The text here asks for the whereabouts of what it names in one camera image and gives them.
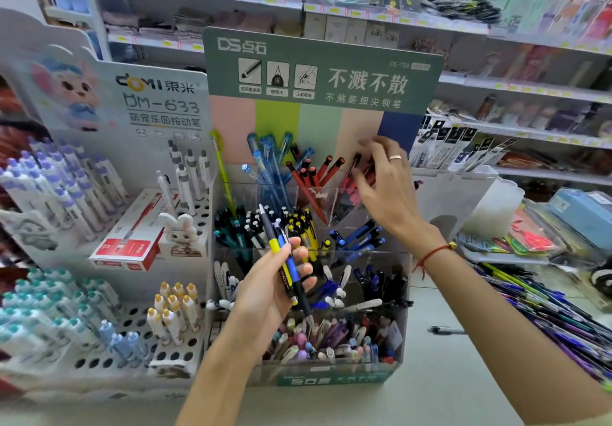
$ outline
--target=white pegboard pen stand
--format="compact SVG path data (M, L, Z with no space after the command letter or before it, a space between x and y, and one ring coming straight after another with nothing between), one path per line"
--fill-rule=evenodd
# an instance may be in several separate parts
M182 347L161 346L146 322L149 306L149 303L124 304L116 331L124 335L129 331L139 332L149 346L152 360L157 360L165 351L168 360L176 362L174 365L181 369L168 369L170 363L163 372L148 364L132 367L128 363L119 368L119 358L108 350L85 352L70 344L53 363L21 366L9 360L0 364L0 376L37 401L182 397L189 390L200 364L204 324L201 322L202 330L197 334L185 333Z

